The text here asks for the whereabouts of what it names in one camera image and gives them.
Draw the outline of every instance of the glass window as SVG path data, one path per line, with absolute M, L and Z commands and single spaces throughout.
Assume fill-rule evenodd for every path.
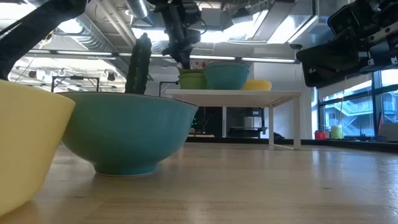
M 389 86 L 398 84 L 398 69 L 381 71 L 381 85 Z
M 358 84 L 351 88 L 348 88 L 344 91 L 344 96 L 350 96 L 356 93 L 361 93 L 364 91 L 371 91 L 372 90 L 372 80 L 366 81 L 364 83 Z M 333 95 L 329 95 L 323 99 L 323 101 L 334 100 L 343 97 L 343 91 L 335 93 Z
M 325 126 L 343 126 L 344 136 L 374 136 L 373 102 L 370 96 L 325 106 Z
M 398 121 L 398 90 L 382 94 L 383 123 L 396 123 Z

